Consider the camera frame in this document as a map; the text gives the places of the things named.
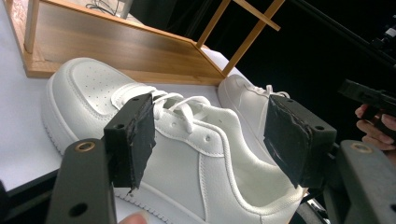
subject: shoelace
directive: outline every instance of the shoelace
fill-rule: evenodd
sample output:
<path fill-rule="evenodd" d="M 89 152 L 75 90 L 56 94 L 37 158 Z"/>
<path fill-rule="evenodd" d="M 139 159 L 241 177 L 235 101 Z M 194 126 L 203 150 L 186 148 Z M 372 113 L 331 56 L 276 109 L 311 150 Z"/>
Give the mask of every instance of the shoelace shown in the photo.
<path fill-rule="evenodd" d="M 203 119 L 206 114 L 203 111 L 199 113 L 193 114 L 191 107 L 189 106 L 189 102 L 195 102 L 197 105 L 210 105 L 209 100 L 207 100 L 204 96 L 192 96 L 184 99 L 184 97 L 175 92 L 167 93 L 166 91 L 158 91 L 155 87 L 142 85 L 134 85 L 133 91 L 127 91 L 121 97 L 121 104 L 125 105 L 131 98 L 135 97 L 139 94 L 151 93 L 154 103 L 153 114 L 155 119 L 160 119 L 163 116 L 164 105 L 168 101 L 168 99 L 172 98 L 175 103 L 168 108 L 169 111 L 180 111 L 182 116 L 185 119 L 186 129 L 188 133 L 192 133 L 194 129 L 193 120 L 194 119 Z M 120 109 L 120 106 L 117 106 L 116 99 L 112 98 L 113 105 L 116 106 L 117 109 Z"/>
<path fill-rule="evenodd" d="M 257 87 L 257 86 L 246 86 L 246 88 L 250 91 L 257 92 L 260 95 L 264 94 L 264 95 L 269 96 L 269 95 L 273 94 L 273 95 L 279 95 L 279 96 L 290 98 L 289 94 L 285 91 L 274 92 L 272 85 L 267 85 L 265 87 L 266 90 L 261 87 Z"/>
<path fill-rule="evenodd" d="M 156 99 L 153 103 L 154 103 L 154 118 L 155 119 L 160 119 L 163 116 L 163 106 L 164 104 L 167 102 L 167 99 L 169 98 L 183 98 L 183 96 L 181 96 L 178 93 L 168 93 L 158 99 Z M 184 119 L 185 119 L 185 124 L 186 124 L 186 129 L 187 129 L 187 133 L 192 133 L 194 131 L 194 125 L 193 125 L 193 120 L 194 119 L 203 119 L 205 117 L 205 113 L 203 111 L 197 113 L 197 114 L 193 114 L 192 113 L 192 109 L 190 108 L 188 102 L 190 101 L 195 101 L 196 104 L 198 105 L 210 105 L 209 100 L 207 100 L 204 96 L 192 96 L 189 98 L 186 98 L 184 100 L 181 100 L 179 102 L 176 102 L 174 105 L 172 105 L 171 107 L 168 108 L 168 110 L 170 111 L 175 111 L 175 110 L 179 110 L 181 111 Z"/>

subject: screw hole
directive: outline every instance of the screw hole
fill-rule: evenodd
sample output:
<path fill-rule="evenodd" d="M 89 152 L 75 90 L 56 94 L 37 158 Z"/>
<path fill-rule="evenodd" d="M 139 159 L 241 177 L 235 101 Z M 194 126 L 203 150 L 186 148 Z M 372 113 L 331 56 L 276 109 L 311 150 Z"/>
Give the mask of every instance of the screw hole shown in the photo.
<path fill-rule="evenodd" d="M 94 142 L 83 142 L 83 143 L 78 144 L 75 147 L 75 151 L 85 152 L 85 151 L 89 151 L 89 150 L 93 149 L 94 147 L 95 147 Z"/>
<path fill-rule="evenodd" d="M 352 144 L 350 147 L 355 150 L 358 150 L 360 153 L 372 153 L 373 152 L 373 150 L 370 147 L 363 145 L 363 144 L 355 143 L 355 144 Z"/>
<path fill-rule="evenodd" d="M 69 210 L 69 216 L 70 217 L 79 217 L 82 214 L 84 214 L 88 209 L 88 205 L 85 203 L 78 203 L 74 205 L 72 208 Z"/>

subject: wooden board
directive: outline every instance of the wooden board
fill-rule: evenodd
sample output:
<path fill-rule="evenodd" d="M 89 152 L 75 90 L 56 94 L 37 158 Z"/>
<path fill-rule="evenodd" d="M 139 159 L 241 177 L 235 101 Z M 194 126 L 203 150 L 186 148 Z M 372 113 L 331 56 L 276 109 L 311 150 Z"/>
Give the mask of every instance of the wooden board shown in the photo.
<path fill-rule="evenodd" d="M 188 38 L 60 0 L 40 2 L 30 54 L 23 46 L 28 0 L 3 1 L 28 77 L 50 77 L 68 60 L 89 57 L 139 82 L 218 85 L 225 78 Z"/>

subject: shoe stitching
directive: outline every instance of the shoe stitching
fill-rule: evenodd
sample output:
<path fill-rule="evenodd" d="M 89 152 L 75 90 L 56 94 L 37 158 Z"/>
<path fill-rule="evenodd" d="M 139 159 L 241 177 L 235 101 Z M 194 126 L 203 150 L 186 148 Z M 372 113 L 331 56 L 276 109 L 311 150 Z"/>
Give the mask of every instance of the shoe stitching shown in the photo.
<path fill-rule="evenodd" d="M 209 222 L 209 211 L 207 208 L 207 191 L 206 191 L 206 182 L 205 182 L 205 165 L 204 165 L 204 159 L 205 157 L 200 154 L 199 155 L 199 179 L 200 179 L 200 185 L 201 185 L 201 192 L 202 192 L 202 200 L 204 202 L 204 211 L 205 211 L 205 222 Z"/>
<path fill-rule="evenodd" d="M 117 94 L 117 97 L 115 98 L 115 103 L 119 104 L 119 99 L 122 98 L 122 96 L 125 93 L 127 93 L 130 89 L 133 89 L 133 88 L 136 88 L 136 87 L 145 87 L 145 86 L 146 86 L 145 84 L 137 83 L 137 82 L 136 83 L 131 82 L 131 83 L 128 83 L 126 85 L 123 85 L 122 87 L 117 89 L 116 92 L 114 92 L 114 94 Z"/>
<path fill-rule="evenodd" d="M 299 201 L 303 198 L 303 191 L 301 192 L 301 194 L 302 194 L 302 195 L 301 195 L 300 197 L 296 197 L 297 194 L 293 195 L 293 196 L 290 197 L 285 203 L 282 203 L 281 205 L 278 205 L 277 208 L 274 209 L 275 211 L 273 211 L 272 213 L 259 214 L 259 215 L 261 215 L 262 217 L 268 217 L 268 216 L 271 216 L 271 215 L 275 215 L 275 214 L 278 213 L 278 212 L 281 212 L 281 211 L 282 211 L 283 209 L 285 209 L 285 208 L 290 208 L 290 206 L 291 206 L 293 203 L 297 203 L 297 202 L 299 202 Z"/>
<path fill-rule="evenodd" d="M 264 224 L 264 223 L 265 223 L 265 222 L 264 222 L 263 216 L 260 216 L 260 223 L 261 223 L 261 224 Z"/>
<path fill-rule="evenodd" d="M 224 86 L 224 89 L 226 90 L 226 94 L 227 94 L 227 96 L 229 97 L 228 92 L 227 92 L 227 89 L 225 88 L 225 86 Z M 225 158 L 226 162 L 228 163 L 227 155 L 225 155 L 224 158 Z M 283 210 L 284 208 L 290 207 L 292 203 L 296 203 L 297 201 L 301 200 L 301 197 L 295 197 L 296 195 L 293 195 L 293 197 L 290 199 L 290 201 L 287 201 L 286 203 L 282 203 L 282 205 L 281 205 L 280 207 L 278 207 L 278 209 L 276 209 L 273 213 L 269 213 L 269 214 L 263 214 L 262 212 L 261 212 L 261 213 L 257 213 L 257 211 L 253 211 L 253 209 L 250 209 L 250 208 L 248 208 L 247 206 L 243 205 L 242 201 L 244 202 L 245 200 L 244 200 L 243 198 L 242 198 L 242 199 L 239 198 L 239 197 L 236 195 L 236 192 L 239 192 L 239 189 L 238 189 L 237 186 L 235 187 L 235 185 L 234 185 L 233 182 L 231 181 L 231 177 L 230 177 L 230 173 L 229 173 L 229 172 L 227 172 L 227 176 L 228 176 L 228 178 L 229 178 L 230 185 L 231 185 L 231 187 L 232 187 L 233 195 L 234 195 L 235 199 L 238 201 L 238 203 L 239 203 L 244 209 L 246 209 L 247 211 L 249 211 L 249 212 L 251 212 L 251 213 L 254 213 L 254 214 L 257 214 L 257 215 L 260 215 L 260 216 L 271 216 L 271 215 L 274 215 L 274 214 L 278 213 L 279 211 Z"/>
<path fill-rule="evenodd" d="M 228 94 L 228 91 L 227 91 L 227 89 L 226 89 L 226 86 L 224 86 L 224 89 L 226 90 L 226 94 L 227 94 L 227 96 L 229 97 L 229 94 Z M 227 170 L 226 173 L 227 173 L 228 181 L 229 181 L 230 186 L 231 186 L 231 192 L 233 193 L 233 196 L 235 197 L 236 201 L 239 203 L 239 205 L 240 205 L 243 209 L 247 210 L 247 211 L 250 212 L 250 213 L 257 214 L 255 211 L 253 211 L 253 209 L 250 209 L 250 208 L 249 208 L 249 206 L 251 206 L 251 205 L 249 205 L 249 204 L 245 201 L 245 199 L 243 199 L 242 195 L 240 195 L 239 188 L 238 188 L 238 186 L 236 185 L 236 183 L 234 182 L 234 181 L 235 181 L 235 177 L 234 177 L 234 174 L 233 174 L 233 167 L 232 167 L 231 164 L 230 164 L 230 160 L 231 160 L 231 151 L 230 151 L 230 150 L 231 150 L 231 149 L 229 149 L 229 151 L 228 151 L 227 153 L 224 152 L 224 159 L 225 159 L 225 168 L 226 168 L 226 170 Z"/>
<path fill-rule="evenodd" d="M 52 99 L 50 97 L 51 93 L 46 92 L 46 98 L 47 98 L 47 104 L 52 105 Z M 49 106 L 49 112 L 52 114 L 52 117 L 54 118 L 55 122 L 59 125 L 59 127 L 62 129 L 62 133 L 69 133 L 65 128 L 64 125 L 61 123 L 60 119 L 58 118 L 58 113 L 57 111 L 54 109 L 54 107 Z M 57 141 L 57 139 L 55 139 L 55 136 L 52 134 L 53 131 L 51 130 L 51 127 L 48 125 L 47 121 L 45 119 L 43 119 L 43 123 L 44 123 L 44 127 L 47 130 L 47 133 L 49 134 L 49 138 L 51 139 L 52 143 L 55 145 L 56 149 L 61 153 L 61 155 L 64 154 L 64 151 L 61 150 L 61 144 Z"/>
<path fill-rule="evenodd" d="M 173 222 L 171 220 L 169 220 L 169 218 L 167 218 L 166 216 L 164 216 L 163 214 L 161 214 L 157 210 L 149 207 L 148 205 L 146 205 L 146 204 L 136 200 L 135 198 L 131 197 L 130 194 L 127 194 L 125 196 L 121 196 L 121 194 L 119 192 L 115 191 L 115 195 L 117 197 L 127 201 L 127 202 L 133 203 L 134 205 L 139 206 L 142 209 L 145 209 L 146 211 L 150 212 L 155 217 L 157 217 L 160 220 L 164 221 L 166 224 L 173 224 Z"/>
<path fill-rule="evenodd" d="M 266 152 L 266 150 L 262 147 L 262 145 L 260 144 L 259 139 L 257 138 L 255 132 L 253 132 L 253 129 L 251 128 L 251 126 L 248 124 L 248 121 L 246 120 L 246 118 L 244 116 L 242 116 L 241 112 L 238 109 L 238 106 L 236 106 L 232 100 L 230 100 L 230 94 L 229 91 L 227 90 L 227 86 L 224 84 L 225 82 L 221 82 L 220 85 L 222 86 L 222 88 L 224 89 L 224 92 L 226 94 L 225 101 L 228 102 L 228 105 L 231 105 L 232 108 L 230 108 L 231 110 L 233 110 L 237 115 L 238 118 L 241 119 L 242 121 L 244 121 L 244 124 L 247 125 L 248 129 L 250 130 L 250 134 L 253 135 L 255 141 L 259 144 L 260 146 L 260 150 L 262 151 L 263 154 L 265 155 L 269 155 L 268 152 Z"/>

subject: sneaker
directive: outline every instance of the sneaker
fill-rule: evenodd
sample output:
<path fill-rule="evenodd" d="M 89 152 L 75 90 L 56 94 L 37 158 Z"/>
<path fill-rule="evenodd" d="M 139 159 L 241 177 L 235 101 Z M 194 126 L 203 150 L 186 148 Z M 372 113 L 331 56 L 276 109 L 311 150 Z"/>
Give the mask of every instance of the sneaker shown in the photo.
<path fill-rule="evenodd" d="M 218 88 L 219 102 L 223 108 L 229 108 L 237 114 L 247 146 L 261 160 L 276 165 L 264 144 L 270 94 L 290 98 L 284 91 L 273 92 L 271 85 L 267 85 L 266 89 L 256 87 L 239 75 L 226 77 Z"/>
<path fill-rule="evenodd" d="M 303 189 L 259 160 L 230 109 L 202 96 L 183 98 L 137 83 L 93 59 L 65 63 L 49 79 L 43 122 L 64 153 L 71 143 L 100 138 L 132 97 L 152 92 L 156 146 L 139 189 L 115 195 L 165 223 L 288 223 Z"/>

